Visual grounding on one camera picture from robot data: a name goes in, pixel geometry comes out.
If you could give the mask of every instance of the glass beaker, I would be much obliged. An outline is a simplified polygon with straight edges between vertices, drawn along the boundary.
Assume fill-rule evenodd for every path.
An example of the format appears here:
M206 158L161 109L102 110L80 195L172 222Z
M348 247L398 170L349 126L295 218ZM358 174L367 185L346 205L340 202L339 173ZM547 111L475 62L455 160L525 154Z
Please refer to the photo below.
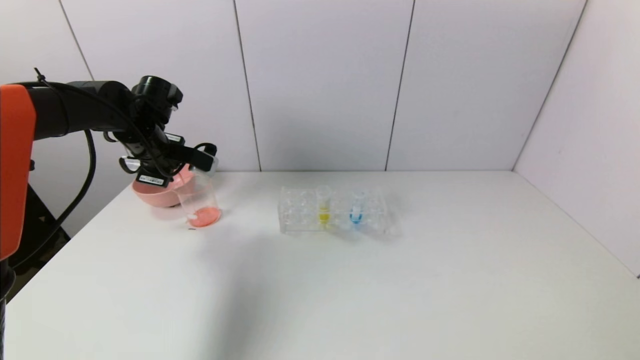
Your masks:
M220 219L222 211L218 207L213 180L206 173L194 168L193 177L174 191L191 226L203 227Z

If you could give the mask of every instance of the black cable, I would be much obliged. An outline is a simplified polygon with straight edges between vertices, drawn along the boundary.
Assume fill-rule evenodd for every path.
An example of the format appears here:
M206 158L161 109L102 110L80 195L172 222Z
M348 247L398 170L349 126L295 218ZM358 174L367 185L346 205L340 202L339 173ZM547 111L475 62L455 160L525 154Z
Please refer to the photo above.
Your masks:
M28 87L37 87L37 86L42 86L42 84L40 82L25 82L25 83L18 83L22 86L28 86ZM148 154L151 157L151 160L154 161L154 164L156 165L156 170L165 177L173 177L176 176L180 171L179 169L182 167L178 167L177 171L171 172L171 173L167 173L164 171L164 169L160 168L157 166L158 162L158 158L156 157L156 155L151 151L152 146L151 144L149 144L149 141L147 141L147 138L145 138L145 136L143 135L143 133L140 131L140 129L138 129L138 127L136 126L136 124L133 122L133 120L131 120L131 118L129 118L128 116L124 115L122 113L122 111L120 111L120 109L118 109L115 105L111 104L110 102L104 100L103 98L99 97L98 95L92 94L90 92L84 91L81 88L76 88L75 86L71 86L71 85L67 85L67 84L63 84L63 83L48 83L50 86L53 85L55 86L55 89L57 90L68 90L71 92L75 92L77 94L86 96L91 98L94 101L97 101L101 104L103 104L104 106L108 107L111 111L113 111L114 113L116 113L116 115L118 115L122 120L124 120L127 125L129 125L129 127L131 128L131 130L133 130L134 133L136 133L136 136L140 139L140 142L142 143L142 145L148 150Z
M210 142L202 142L202 143L199 143L198 145L194 146L193 148L197 150L197 149L199 149L201 147L207 147L207 146L216 147L215 145L213 145Z
M69 124L70 124L67 105L62 100L62 96L58 92L58 89L53 87L52 83L49 83L48 81L46 81L45 76L42 75L37 68L35 68L35 70L36 70L36 73L38 74L38 84L40 83L44 84L46 87L50 88L58 96L58 99L60 100L60 104L62 105L62 112L65 116L65 120L67 121L67 130L65 131L65 134L67 134L69 131ZM76 195L75 199L67 206L67 208L62 212L62 214L60 214L60 216L55 221L55 223L53 223L51 230L49 230L49 233L47 233L47 236L45 236L45 238L42 240L42 243L38 245L36 249L32 251L29 255L27 255L24 259L20 260L17 264L15 265L12 264L14 268L17 268L18 266L22 265L25 261L29 260L38 251L40 251L40 249L42 249L44 245L46 245L49 242L49 239L51 239L53 235L58 232L58 229L60 228L62 223L67 219L69 214L71 214L71 211L73 211L76 208L76 206L80 203L80 201L83 199L83 197L86 195L87 191L89 190L89 186L91 185L91 182L93 181L93 176L95 175L95 162L96 162L95 161L95 157L96 157L95 144L93 142L93 136L91 135L91 131L85 130L84 135L86 137L87 146L89 146L89 173L87 173L86 175L86 179L84 180L84 184L82 185L82 188L80 188L80 191Z
M118 159L118 163L120 164L120 167L122 168L122 171L126 172L127 174L135 174L135 173L138 172L138 169L136 169L136 170L129 169L129 167L127 166L127 162L123 158Z
M184 168L185 165L187 165L187 163L181 163L180 166L177 169L175 169L174 171L175 174L173 176L176 176L180 171L182 171L182 168Z
M109 131L103 131L103 132L102 132L102 137L103 137L105 140L107 140L107 142L118 142L118 140L112 139L112 138L109 136Z
M62 214L58 217L55 223L53 223L51 230L47 233L47 236L44 238L42 243L38 245L38 247L32 251L26 258L20 260L17 264L11 264L13 268L17 268L22 265L25 261L34 256L46 243L49 242L49 239L58 232L58 229L62 225L62 223L67 219L71 211L73 211L76 206L80 203L83 197L86 195L87 190L89 190L89 186L91 185L91 181L93 180L93 176L95 175L95 144L93 143L93 136L91 135L91 131L84 130L84 135L86 136L86 143L89 146L89 173L86 175L86 179L84 180L84 184L80 189L80 192L76 195L75 199L67 206L67 208L62 212Z

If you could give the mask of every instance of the pink bowl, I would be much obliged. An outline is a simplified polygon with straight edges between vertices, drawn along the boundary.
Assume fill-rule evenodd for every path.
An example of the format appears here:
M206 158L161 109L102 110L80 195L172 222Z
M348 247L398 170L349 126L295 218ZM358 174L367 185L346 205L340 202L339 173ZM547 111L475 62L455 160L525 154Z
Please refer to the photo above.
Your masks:
M156 208L168 208L170 206L180 204L178 194L176 194L174 190L183 186L185 183L188 183L192 178L193 173L189 171L188 166L185 166L166 188L137 181L133 181L133 183L131 183L131 188L140 200L147 204Z

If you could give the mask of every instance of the barcode label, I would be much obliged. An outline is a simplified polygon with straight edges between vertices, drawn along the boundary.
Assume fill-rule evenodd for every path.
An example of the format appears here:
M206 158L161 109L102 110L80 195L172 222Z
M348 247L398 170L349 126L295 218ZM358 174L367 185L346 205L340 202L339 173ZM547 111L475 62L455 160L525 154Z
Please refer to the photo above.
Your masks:
M178 135L168 134L168 133L164 133L164 134L166 135L167 139L169 139L171 141L174 141L174 142L180 142L180 139L182 139L182 137L178 136Z
M147 175L140 175L140 177L138 178L138 181L143 181L145 183L156 184L160 186L164 184L164 179L158 179L157 177L152 177Z

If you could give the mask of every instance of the tabletop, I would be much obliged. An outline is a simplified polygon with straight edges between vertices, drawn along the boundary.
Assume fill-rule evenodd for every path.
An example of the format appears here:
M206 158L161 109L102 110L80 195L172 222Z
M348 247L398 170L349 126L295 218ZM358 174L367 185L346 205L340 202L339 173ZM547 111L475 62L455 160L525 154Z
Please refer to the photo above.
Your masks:
M640 281L512 172L214 176L222 219L125 189L8 304L13 359L640 359ZM384 237L281 234L280 188L377 187Z

